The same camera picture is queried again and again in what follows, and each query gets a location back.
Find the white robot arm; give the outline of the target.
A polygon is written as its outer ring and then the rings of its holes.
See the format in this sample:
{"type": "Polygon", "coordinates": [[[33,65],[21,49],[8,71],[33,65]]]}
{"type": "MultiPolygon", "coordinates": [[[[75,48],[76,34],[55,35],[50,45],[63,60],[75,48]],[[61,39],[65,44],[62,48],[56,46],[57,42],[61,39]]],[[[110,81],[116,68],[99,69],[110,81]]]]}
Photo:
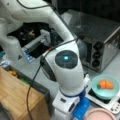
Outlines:
{"type": "Polygon", "coordinates": [[[63,42],[45,52],[41,65],[51,68],[59,83],[53,101],[57,120],[71,120],[76,107],[84,99],[87,78],[81,64],[80,49],[85,47],[71,32],[52,5],[44,0],[1,0],[10,15],[21,22],[43,22],[49,24],[63,42]]]}

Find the blue and white gripper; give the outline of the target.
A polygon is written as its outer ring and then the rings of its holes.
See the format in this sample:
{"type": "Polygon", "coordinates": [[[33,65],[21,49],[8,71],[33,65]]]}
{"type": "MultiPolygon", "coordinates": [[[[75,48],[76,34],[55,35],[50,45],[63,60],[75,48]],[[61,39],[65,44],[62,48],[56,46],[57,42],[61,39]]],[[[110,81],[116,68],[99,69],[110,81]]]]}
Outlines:
{"type": "Polygon", "coordinates": [[[86,89],[75,96],[67,96],[58,91],[53,103],[55,120],[84,120],[90,106],[86,89]]]}

